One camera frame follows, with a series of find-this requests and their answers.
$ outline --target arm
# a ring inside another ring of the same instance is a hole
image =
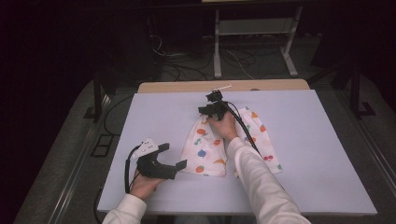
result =
[[[221,121],[209,119],[209,123],[230,141],[227,154],[235,163],[258,223],[309,223],[260,155],[237,136],[231,113]]]
[[[117,208],[111,210],[103,221],[108,223],[140,223],[146,212],[147,205],[143,201],[163,182],[163,179],[147,178],[138,175],[131,186],[131,191],[126,194]]]

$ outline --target white sleeve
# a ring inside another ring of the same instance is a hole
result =
[[[258,223],[310,223],[256,150],[236,137],[228,145],[227,154],[235,162]]]
[[[117,208],[111,210],[103,221],[104,224],[115,223],[140,223],[142,216],[146,212],[147,205],[131,194],[125,194]]]

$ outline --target white cloth with fruit print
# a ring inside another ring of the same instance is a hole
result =
[[[181,153],[181,161],[187,160],[184,173],[195,175],[225,175],[227,156],[224,140],[214,132],[206,115],[194,123]]]
[[[247,126],[248,132],[253,139],[257,149],[260,151],[262,159],[265,161],[268,168],[270,168],[273,174],[281,172],[282,166],[280,165],[274,152],[267,129],[262,124],[259,116],[255,112],[249,110],[248,107],[238,109],[238,112],[241,116],[242,121],[245,123],[245,126]],[[250,145],[247,135],[245,134],[244,130],[238,122],[236,122],[236,131],[238,133],[238,136]]]

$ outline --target person's left hand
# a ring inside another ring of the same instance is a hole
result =
[[[137,169],[134,171],[134,176],[139,174]],[[135,197],[145,200],[154,191],[159,184],[161,184],[164,179],[158,178],[148,178],[142,175],[138,175],[131,186],[130,194]]]

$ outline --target dark background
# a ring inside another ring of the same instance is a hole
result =
[[[211,10],[156,11],[154,16],[78,10],[147,5],[143,1],[111,4],[92,0],[0,3],[2,223],[14,220],[69,109],[95,75],[108,93],[156,81],[161,59],[151,51],[150,33],[163,36],[165,45],[193,41],[199,49],[202,35],[213,31]],[[355,55],[363,74],[396,110],[396,14],[392,10],[391,1],[386,0],[311,5],[304,8],[297,33],[324,34],[314,65],[328,67],[346,54]],[[222,15],[237,18],[240,13],[229,10]],[[262,10],[250,15],[260,14]],[[154,27],[147,27],[148,17],[156,19],[150,21]]]

